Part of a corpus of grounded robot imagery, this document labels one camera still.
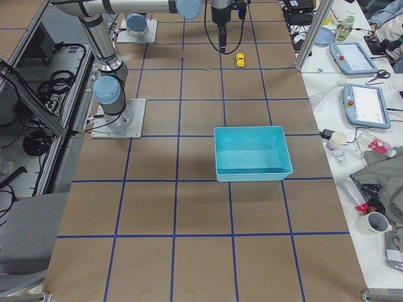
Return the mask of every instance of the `tablet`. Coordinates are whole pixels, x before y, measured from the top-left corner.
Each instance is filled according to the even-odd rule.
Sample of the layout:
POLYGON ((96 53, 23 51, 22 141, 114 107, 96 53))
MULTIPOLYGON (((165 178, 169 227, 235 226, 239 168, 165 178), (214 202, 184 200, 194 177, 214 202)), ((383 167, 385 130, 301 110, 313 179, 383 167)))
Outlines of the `tablet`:
POLYGON ((345 74, 374 74, 378 67, 359 43, 332 43, 329 46, 331 55, 345 74))
POLYGON ((346 84, 343 89, 346 117, 353 125, 390 128, 390 120, 382 89, 346 84))

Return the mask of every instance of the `bottle label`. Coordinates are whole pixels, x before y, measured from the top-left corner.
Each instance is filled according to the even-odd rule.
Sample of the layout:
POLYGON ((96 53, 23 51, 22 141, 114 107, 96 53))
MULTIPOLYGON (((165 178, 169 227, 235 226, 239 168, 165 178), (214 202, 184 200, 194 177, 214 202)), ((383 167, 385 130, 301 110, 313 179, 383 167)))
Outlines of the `bottle label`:
POLYGON ((380 138, 374 137, 372 142, 370 142, 370 144, 368 145, 368 148, 376 152, 377 154, 383 155, 388 152, 391 146, 380 138))

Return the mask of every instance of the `paper cup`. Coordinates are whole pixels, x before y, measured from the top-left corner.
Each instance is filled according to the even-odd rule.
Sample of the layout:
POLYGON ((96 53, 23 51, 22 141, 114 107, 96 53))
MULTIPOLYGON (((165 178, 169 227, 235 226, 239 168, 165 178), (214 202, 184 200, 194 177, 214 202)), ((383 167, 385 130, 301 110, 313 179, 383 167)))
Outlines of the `paper cup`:
POLYGON ((343 132, 334 132, 327 141, 326 148, 330 151, 341 148, 347 144, 347 136, 343 132))
POLYGON ((357 218, 355 227, 363 235, 385 233, 392 230, 388 219, 378 212, 371 212, 357 218))

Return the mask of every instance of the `black scissors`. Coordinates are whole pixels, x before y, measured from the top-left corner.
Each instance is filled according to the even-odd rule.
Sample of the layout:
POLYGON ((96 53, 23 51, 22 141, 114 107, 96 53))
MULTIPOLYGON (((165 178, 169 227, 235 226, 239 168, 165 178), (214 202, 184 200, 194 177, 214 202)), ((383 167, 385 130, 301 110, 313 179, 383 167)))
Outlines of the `black scissors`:
POLYGON ((380 69, 377 72, 377 75, 372 80, 369 80, 368 82, 366 82, 366 84, 371 83, 377 79, 388 79, 389 77, 390 77, 389 72, 387 72, 385 69, 380 69))

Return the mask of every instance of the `turquoise bin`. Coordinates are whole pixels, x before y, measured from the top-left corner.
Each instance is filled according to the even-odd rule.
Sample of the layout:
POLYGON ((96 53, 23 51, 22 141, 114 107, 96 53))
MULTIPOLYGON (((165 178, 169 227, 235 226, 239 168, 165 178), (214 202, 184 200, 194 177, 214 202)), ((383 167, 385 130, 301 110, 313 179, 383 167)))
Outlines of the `turquoise bin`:
POLYGON ((292 173, 282 126, 214 128, 217 180, 280 181, 292 173))

